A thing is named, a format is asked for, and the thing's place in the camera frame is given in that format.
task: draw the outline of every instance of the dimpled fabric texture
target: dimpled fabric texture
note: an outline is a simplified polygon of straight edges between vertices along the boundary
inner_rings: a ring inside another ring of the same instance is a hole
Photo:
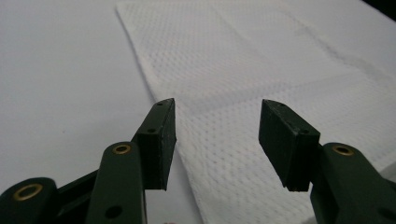
[[[378,170],[396,160],[393,76],[279,1],[128,2],[118,12],[155,100],[176,99],[177,150],[205,223],[312,220],[309,194],[283,189],[259,144],[262,99]]]

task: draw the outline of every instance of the textured cloth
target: textured cloth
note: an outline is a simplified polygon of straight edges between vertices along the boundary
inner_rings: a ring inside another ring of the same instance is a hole
[[[394,75],[343,53],[279,1],[132,2],[118,12],[156,100],[177,104],[177,150],[205,223],[302,223],[258,141],[262,99],[360,149],[396,161]]]

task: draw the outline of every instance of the white surface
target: white surface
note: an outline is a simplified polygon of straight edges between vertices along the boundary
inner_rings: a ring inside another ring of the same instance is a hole
[[[155,98],[176,98],[179,152],[206,223],[312,220],[308,195],[280,187],[259,145],[262,98],[379,170],[396,160],[395,24],[358,1],[310,2],[118,4]]]
[[[0,2],[0,191],[30,177],[67,184],[130,140],[154,103],[116,1]],[[149,223],[200,223],[178,155]]]

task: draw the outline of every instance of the folded cloth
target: folded cloth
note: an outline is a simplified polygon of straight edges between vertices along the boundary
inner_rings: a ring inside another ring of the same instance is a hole
[[[118,12],[155,99],[177,102],[177,150],[205,223],[302,223],[258,141],[262,99],[289,105],[321,143],[396,153],[392,75],[345,54],[276,0],[127,2]]]

